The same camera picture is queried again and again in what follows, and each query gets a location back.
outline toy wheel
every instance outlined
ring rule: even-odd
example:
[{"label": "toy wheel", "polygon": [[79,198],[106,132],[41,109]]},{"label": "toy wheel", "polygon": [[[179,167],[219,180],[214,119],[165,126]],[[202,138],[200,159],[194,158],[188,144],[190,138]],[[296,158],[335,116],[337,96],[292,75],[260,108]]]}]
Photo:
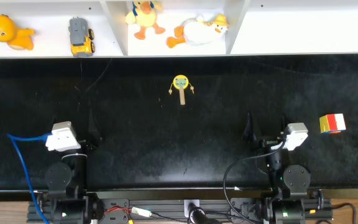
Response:
[{"label": "toy wheel", "polygon": [[94,51],[95,51],[95,47],[94,47],[94,43],[93,43],[93,42],[91,42],[91,51],[92,51],[92,53],[94,53]]},{"label": "toy wheel", "polygon": [[88,33],[89,33],[89,38],[90,38],[91,40],[93,40],[93,39],[94,39],[93,30],[92,30],[92,29],[88,29]]}]

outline wooden floor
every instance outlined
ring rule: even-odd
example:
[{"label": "wooden floor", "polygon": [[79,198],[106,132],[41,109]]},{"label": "wooden floor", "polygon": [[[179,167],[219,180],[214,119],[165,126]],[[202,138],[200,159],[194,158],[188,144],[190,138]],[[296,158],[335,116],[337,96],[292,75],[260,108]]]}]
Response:
[{"label": "wooden floor", "polygon": [[[344,202],[350,202],[356,207],[357,223],[358,223],[358,199],[333,199],[332,204],[337,205]],[[0,224],[25,223],[26,216],[27,216],[27,206],[28,206],[28,202],[0,202]],[[159,223],[176,224],[175,222],[159,222]],[[314,221],[307,222],[307,224],[315,224],[315,223],[317,222]],[[352,224],[352,209],[350,207],[344,207],[335,210],[334,220],[331,221],[331,223]]]}]

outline wooden handle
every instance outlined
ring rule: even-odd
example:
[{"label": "wooden handle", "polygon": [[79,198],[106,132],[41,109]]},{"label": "wooden handle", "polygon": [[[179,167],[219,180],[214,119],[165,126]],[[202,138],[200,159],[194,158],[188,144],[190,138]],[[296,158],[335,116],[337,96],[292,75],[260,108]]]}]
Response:
[{"label": "wooden handle", "polygon": [[180,97],[180,104],[185,105],[186,104],[186,101],[185,101],[185,89],[183,89],[183,87],[179,88],[179,97]]}]

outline white duck plush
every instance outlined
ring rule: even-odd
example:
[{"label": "white duck plush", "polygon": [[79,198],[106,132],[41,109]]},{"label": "white duck plush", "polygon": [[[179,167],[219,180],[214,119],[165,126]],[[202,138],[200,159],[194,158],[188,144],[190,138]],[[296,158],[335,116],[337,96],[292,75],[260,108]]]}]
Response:
[{"label": "white duck plush", "polygon": [[174,48],[178,44],[203,45],[221,38],[229,24],[226,16],[219,14],[212,22],[205,22],[203,16],[186,20],[182,26],[175,28],[175,37],[168,37],[167,45]]}]

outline duck beak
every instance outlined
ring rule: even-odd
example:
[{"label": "duck beak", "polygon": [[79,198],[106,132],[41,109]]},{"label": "duck beak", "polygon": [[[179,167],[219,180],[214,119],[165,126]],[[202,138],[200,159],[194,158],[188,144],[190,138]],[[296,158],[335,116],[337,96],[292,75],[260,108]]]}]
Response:
[{"label": "duck beak", "polygon": [[150,5],[150,2],[146,1],[146,2],[143,2],[141,5],[140,5],[140,9],[146,13],[146,14],[149,14],[151,11],[152,11],[152,6]]}]

